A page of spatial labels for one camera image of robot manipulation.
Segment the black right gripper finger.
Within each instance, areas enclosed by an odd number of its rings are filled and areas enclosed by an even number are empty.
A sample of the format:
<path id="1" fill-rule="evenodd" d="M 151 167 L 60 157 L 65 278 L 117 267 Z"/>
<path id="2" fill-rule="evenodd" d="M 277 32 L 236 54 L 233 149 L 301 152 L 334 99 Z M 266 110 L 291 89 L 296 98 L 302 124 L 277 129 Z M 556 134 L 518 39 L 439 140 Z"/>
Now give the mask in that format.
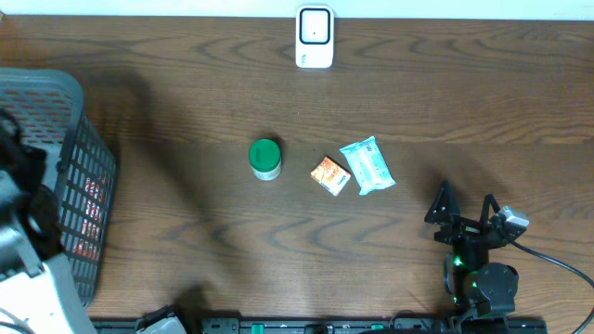
<path id="1" fill-rule="evenodd" d="M 480 223 L 486 223 L 488 221 L 490 218 L 490 211 L 493 211 L 494 214 L 497 214 L 500 211 L 500 206 L 498 205 L 496 197 L 493 194 L 487 194 L 484 197 L 481 215 L 479 218 Z"/>
<path id="2" fill-rule="evenodd" d="M 424 222 L 433 225 L 451 225 L 460 217 L 460 207 L 454 194 L 452 184 L 445 180 L 439 186 L 437 195 Z"/>

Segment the teal wet wipes pack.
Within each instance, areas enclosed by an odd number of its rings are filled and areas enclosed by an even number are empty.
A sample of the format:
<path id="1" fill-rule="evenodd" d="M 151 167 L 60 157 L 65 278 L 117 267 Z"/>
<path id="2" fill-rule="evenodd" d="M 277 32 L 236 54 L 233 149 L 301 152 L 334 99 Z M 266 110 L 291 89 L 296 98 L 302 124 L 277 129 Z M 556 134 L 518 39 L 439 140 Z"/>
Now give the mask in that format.
<path id="1" fill-rule="evenodd" d="M 374 136 L 349 144 L 341 148 L 340 152 L 359 184 L 360 196 L 396 184 Z"/>

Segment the orange small box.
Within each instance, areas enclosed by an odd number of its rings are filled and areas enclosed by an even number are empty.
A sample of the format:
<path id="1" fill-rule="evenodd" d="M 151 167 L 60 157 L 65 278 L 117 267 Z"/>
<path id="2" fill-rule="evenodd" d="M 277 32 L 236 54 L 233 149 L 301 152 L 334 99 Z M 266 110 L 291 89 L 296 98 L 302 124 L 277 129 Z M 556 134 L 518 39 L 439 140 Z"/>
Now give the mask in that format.
<path id="1" fill-rule="evenodd" d="M 311 177 L 331 195 L 337 197 L 351 179 L 351 174 L 326 156 L 311 172 Z"/>

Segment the green lid jar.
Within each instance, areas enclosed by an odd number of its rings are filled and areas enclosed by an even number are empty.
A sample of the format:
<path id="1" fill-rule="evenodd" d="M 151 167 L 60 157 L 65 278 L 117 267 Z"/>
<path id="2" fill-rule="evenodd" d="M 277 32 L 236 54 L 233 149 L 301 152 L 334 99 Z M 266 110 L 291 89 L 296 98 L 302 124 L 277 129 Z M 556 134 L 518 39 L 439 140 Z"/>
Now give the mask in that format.
<path id="1" fill-rule="evenodd" d="M 281 173 L 281 151 L 271 139 L 258 139 L 249 149 L 249 163 L 256 178 L 272 181 Z"/>

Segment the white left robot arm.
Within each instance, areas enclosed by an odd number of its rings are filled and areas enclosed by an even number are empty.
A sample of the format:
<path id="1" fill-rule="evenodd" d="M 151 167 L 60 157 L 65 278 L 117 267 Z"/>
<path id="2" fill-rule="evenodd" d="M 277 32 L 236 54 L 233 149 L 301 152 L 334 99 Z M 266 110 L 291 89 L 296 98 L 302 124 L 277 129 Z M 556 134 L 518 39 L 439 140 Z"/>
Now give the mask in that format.
<path id="1" fill-rule="evenodd" d="M 2 110 L 1 332 L 94 333 L 60 243 L 57 197 L 43 184 L 45 159 Z"/>

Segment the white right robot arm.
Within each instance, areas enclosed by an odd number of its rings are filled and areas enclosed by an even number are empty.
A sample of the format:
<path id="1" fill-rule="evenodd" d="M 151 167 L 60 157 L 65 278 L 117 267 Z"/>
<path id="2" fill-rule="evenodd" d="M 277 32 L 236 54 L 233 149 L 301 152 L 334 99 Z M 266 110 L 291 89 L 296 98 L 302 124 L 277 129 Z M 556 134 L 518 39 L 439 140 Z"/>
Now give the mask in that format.
<path id="1" fill-rule="evenodd" d="M 519 275 L 509 265 L 492 263 L 489 251 L 509 245 L 525 232 L 529 225 L 525 215 L 499 206 L 495 196 L 488 194 L 480 217 L 466 218 L 451 183 L 444 181 L 424 222 L 438 225 L 434 240 L 452 247 L 444 260 L 445 290 L 462 313 L 487 318 L 515 310 Z"/>

